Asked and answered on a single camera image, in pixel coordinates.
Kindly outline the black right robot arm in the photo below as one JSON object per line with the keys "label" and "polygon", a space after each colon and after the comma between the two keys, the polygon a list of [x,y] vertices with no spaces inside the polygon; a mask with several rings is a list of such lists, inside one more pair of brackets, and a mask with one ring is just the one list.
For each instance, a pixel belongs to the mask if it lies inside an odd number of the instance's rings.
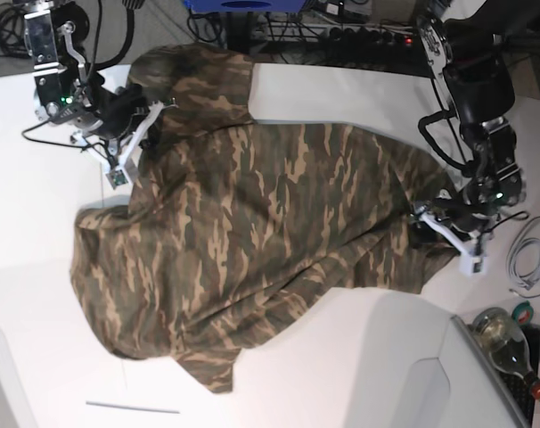
{"label": "black right robot arm", "polygon": [[33,61],[42,126],[75,127],[66,147],[90,152],[112,171],[125,167],[135,148],[149,150],[158,144],[153,126],[174,102],[152,102],[138,84],[111,92],[102,76],[125,58],[135,35],[135,12],[143,2],[123,3],[127,35],[119,53],[106,62],[98,62],[97,53],[83,47],[91,28],[76,2],[16,1],[14,6],[24,13],[24,43]]}

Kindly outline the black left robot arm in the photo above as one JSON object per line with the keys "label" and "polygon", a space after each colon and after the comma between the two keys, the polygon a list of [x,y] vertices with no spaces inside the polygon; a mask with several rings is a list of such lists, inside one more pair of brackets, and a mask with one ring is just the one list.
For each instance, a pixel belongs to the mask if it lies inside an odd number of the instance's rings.
{"label": "black left robot arm", "polygon": [[[436,87],[447,105],[420,119],[435,154],[467,179],[461,193],[421,204],[415,216],[443,235],[468,261],[481,261],[502,209],[520,203],[525,185],[515,158],[517,137],[506,119],[515,92],[503,53],[526,45],[525,28],[540,1],[484,1],[465,18],[449,17],[450,1],[432,1],[417,20]],[[453,160],[428,127],[457,119],[472,158]]]}

